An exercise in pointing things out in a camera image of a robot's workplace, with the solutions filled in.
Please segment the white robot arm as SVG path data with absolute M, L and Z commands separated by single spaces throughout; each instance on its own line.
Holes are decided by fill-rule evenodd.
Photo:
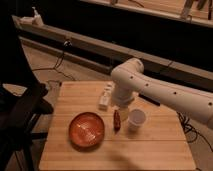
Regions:
M 131 58 L 111 71 L 113 103 L 128 107 L 137 92 L 213 130 L 213 93 L 154 79 L 143 74 L 144 65 Z

